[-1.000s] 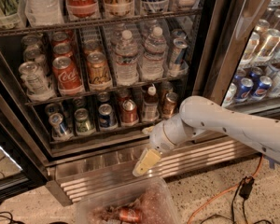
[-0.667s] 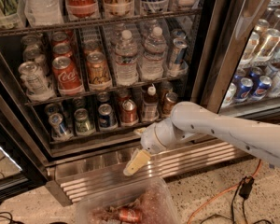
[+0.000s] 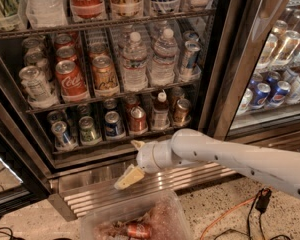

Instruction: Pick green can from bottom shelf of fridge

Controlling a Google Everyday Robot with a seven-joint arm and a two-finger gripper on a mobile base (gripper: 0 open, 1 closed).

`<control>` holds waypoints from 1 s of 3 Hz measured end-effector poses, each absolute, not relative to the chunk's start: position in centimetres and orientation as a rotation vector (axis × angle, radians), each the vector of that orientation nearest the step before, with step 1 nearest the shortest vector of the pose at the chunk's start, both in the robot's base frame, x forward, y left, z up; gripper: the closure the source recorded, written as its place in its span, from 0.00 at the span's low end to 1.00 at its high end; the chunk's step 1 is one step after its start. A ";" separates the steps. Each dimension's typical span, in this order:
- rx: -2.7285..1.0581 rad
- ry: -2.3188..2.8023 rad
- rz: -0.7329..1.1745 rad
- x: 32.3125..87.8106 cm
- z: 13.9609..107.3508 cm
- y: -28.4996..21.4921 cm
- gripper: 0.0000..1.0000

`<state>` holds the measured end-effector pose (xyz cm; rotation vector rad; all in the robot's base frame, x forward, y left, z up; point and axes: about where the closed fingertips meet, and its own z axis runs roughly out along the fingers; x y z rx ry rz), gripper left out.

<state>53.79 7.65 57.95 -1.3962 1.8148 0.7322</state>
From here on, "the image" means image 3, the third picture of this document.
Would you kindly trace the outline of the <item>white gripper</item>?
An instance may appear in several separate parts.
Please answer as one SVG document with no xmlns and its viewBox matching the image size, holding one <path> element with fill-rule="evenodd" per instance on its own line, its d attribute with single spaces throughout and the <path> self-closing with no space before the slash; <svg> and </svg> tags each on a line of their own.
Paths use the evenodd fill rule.
<svg viewBox="0 0 300 240">
<path fill-rule="evenodd" d="M 145 173 L 157 173 L 163 169 L 172 168 L 175 164 L 170 140 L 148 143 L 132 140 L 131 144 L 136 150 L 139 150 L 136 157 L 138 166 L 133 164 L 128 166 L 114 184 L 117 190 L 124 190 L 142 180 Z"/>
</svg>

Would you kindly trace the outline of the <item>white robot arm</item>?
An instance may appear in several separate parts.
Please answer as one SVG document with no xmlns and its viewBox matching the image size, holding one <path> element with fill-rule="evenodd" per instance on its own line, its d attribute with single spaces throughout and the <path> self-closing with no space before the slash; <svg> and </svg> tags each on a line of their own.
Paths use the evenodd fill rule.
<svg viewBox="0 0 300 240">
<path fill-rule="evenodd" d="M 300 153 L 213 139 L 181 129 L 165 141 L 135 141 L 136 165 L 129 166 L 114 187 L 123 190 L 147 174 L 164 169 L 215 162 L 250 179 L 300 199 Z"/>
</svg>

